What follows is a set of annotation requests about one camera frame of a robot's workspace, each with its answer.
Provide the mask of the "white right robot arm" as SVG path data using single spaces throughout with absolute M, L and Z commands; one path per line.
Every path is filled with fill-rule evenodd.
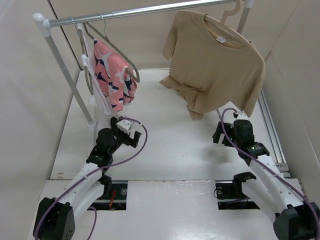
M 219 122 L 213 142 L 234 147 L 250 171 L 234 175 L 232 181 L 217 181 L 216 197 L 223 204 L 252 200 L 269 218 L 279 240 L 318 240 L 320 238 L 320 209 L 309 202 L 278 170 L 270 152 L 255 141 L 249 120 L 233 123 Z

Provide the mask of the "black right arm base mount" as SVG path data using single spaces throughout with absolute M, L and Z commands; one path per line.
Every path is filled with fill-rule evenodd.
M 214 197 L 219 210 L 259 210 L 260 208 L 242 191 L 242 183 L 257 177 L 251 172 L 233 176 L 232 180 L 216 180 Z

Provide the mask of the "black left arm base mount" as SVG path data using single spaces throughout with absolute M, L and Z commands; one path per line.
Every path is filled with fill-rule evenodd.
M 104 193 L 90 206 L 97 211 L 125 211 L 127 209 L 128 181 L 112 181 L 108 194 Z

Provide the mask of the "beige t shirt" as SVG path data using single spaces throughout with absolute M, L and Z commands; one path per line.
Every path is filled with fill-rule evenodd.
M 266 65 L 255 46 L 233 29 L 202 12 L 178 11 L 163 56 L 170 68 L 161 84 L 185 99 L 193 120 L 227 103 L 253 114 Z

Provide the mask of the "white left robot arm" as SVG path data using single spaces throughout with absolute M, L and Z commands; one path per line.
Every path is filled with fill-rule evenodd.
M 114 153 L 122 146 L 136 148 L 141 133 L 131 129 L 141 122 L 129 117 L 112 117 L 110 126 L 99 130 L 95 146 L 82 169 L 58 197 L 43 198 L 37 209 L 33 238 L 35 240 L 70 240 L 81 215 L 98 198 L 107 198 L 112 191 L 112 179 L 106 171 L 116 166 Z

